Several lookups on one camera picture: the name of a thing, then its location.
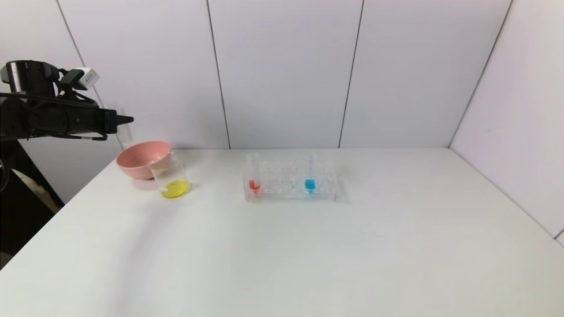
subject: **black cable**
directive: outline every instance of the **black cable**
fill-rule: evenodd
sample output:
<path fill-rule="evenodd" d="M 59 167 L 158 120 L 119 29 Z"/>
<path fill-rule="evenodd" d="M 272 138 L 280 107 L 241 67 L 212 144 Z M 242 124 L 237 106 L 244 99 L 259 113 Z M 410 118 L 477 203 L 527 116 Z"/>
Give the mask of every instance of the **black cable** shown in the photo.
<path fill-rule="evenodd" d="M 57 99 L 57 98 L 54 98 L 54 97 L 13 94 L 13 93 L 0 93 L 0 97 L 16 97 L 16 98 L 20 98 L 20 99 L 30 99 L 30 100 L 37 100 L 37 101 L 41 101 L 41 102 L 70 105 L 70 106 L 74 106 L 74 107 L 78 107 L 78 108 L 92 108 L 93 106 L 95 106 L 95 107 L 98 106 L 97 102 L 95 102 L 94 100 L 92 100 L 90 98 L 88 98 L 89 102 L 87 102 L 85 104 L 85 103 L 75 102 L 75 101 L 71 101 L 71 100 Z"/>
<path fill-rule="evenodd" d="M 6 188 L 6 185 L 8 185 L 8 180 L 10 180 L 10 168 L 8 167 L 8 164 L 6 162 L 6 160 L 4 159 L 3 156 L 0 155 L 0 162 L 2 163 L 2 168 L 0 168 L 0 170 L 2 171 L 2 179 L 0 180 L 0 192 L 4 190 L 4 188 Z"/>

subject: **yellow liquid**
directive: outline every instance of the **yellow liquid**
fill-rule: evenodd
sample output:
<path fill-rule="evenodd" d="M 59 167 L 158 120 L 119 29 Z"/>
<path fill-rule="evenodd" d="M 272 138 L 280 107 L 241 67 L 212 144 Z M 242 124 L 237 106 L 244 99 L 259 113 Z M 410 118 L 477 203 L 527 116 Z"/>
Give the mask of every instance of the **yellow liquid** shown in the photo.
<path fill-rule="evenodd" d="M 161 195 L 164 198 L 176 198 L 184 195 L 190 190 L 190 184 L 177 180 L 166 186 L 166 191 L 161 191 Z"/>

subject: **test tube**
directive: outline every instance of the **test tube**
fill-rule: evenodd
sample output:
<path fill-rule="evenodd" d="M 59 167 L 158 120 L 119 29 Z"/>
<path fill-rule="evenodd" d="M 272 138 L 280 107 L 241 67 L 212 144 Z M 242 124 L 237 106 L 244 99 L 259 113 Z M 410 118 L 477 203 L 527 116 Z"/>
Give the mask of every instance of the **test tube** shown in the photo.
<path fill-rule="evenodd" d="M 247 154 L 247 165 L 250 171 L 249 188 L 257 193 L 261 189 L 261 169 L 258 162 L 258 153 Z"/>
<path fill-rule="evenodd" d="M 310 193 L 315 190 L 314 170 L 315 170 L 316 162 L 317 162 L 317 159 L 316 159 L 315 154 L 311 154 L 307 157 L 305 187 L 306 187 L 306 190 Z"/>

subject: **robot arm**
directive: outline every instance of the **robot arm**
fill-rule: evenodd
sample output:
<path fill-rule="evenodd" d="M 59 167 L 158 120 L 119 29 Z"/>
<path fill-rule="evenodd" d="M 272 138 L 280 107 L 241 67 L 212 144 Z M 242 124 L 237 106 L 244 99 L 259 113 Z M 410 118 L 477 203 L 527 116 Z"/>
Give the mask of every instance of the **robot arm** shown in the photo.
<path fill-rule="evenodd" d="M 106 140 L 117 126 L 133 122 L 115 110 L 102 109 L 75 90 L 87 90 L 98 75 L 91 68 L 71 71 L 32 60 L 9 61 L 0 70 L 12 93 L 0 93 L 0 140 L 56 137 Z M 99 137 L 75 134 L 95 132 Z"/>

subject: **glass beaker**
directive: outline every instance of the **glass beaker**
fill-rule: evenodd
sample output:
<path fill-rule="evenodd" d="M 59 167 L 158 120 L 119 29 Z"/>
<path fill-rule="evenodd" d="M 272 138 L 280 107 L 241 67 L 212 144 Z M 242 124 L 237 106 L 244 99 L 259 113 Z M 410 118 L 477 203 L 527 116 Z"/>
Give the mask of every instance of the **glass beaker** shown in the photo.
<path fill-rule="evenodd" d="M 176 154 L 168 153 L 162 160 L 149 167 L 163 197 L 177 198 L 190 191 L 184 166 Z"/>

